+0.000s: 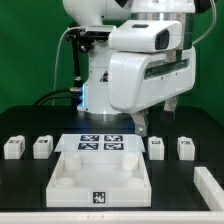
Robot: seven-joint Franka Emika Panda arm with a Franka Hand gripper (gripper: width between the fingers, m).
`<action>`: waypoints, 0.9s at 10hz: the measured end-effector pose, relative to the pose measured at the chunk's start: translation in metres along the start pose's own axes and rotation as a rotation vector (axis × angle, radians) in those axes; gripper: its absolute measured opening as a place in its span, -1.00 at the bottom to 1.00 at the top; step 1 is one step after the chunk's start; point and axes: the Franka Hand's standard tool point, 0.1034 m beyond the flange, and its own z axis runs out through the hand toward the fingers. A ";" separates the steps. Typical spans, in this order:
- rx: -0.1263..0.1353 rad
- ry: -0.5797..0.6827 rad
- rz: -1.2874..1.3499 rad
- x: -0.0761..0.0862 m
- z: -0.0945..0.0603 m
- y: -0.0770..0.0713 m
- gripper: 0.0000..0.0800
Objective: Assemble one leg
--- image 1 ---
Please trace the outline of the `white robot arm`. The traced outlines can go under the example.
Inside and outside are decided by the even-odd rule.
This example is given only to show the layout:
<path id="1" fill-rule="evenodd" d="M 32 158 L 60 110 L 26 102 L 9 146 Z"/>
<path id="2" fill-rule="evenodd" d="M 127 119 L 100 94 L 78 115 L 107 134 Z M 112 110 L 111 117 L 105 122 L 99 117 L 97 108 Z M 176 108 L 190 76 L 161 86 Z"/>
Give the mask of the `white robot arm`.
<path id="1" fill-rule="evenodd" d="M 178 96 L 195 83 L 194 16 L 217 0 L 62 0 L 77 25 L 73 56 L 89 56 L 78 111 L 93 119 L 129 114 L 135 133 L 147 134 L 147 109 L 164 104 L 175 119 Z"/>

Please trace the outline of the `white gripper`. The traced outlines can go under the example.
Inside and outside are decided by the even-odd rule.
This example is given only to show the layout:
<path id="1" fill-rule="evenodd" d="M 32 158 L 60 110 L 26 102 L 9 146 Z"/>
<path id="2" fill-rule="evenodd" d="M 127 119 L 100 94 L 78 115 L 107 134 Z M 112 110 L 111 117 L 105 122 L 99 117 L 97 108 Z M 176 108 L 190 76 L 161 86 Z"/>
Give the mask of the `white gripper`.
<path id="1" fill-rule="evenodd" d="M 190 90 L 195 83 L 194 47 L 184 50 L 180 61 L 166 63 L 165 59 L 165 53 L 116 52 L 110 60 L 109 103 L 117 111 L 132 114 L 135 134 L 141 137 L 147 135 L 148 122 L 146 112 L 140 110 L 167 99 L 161 120 L 172 123 L 177 95 Z"/>

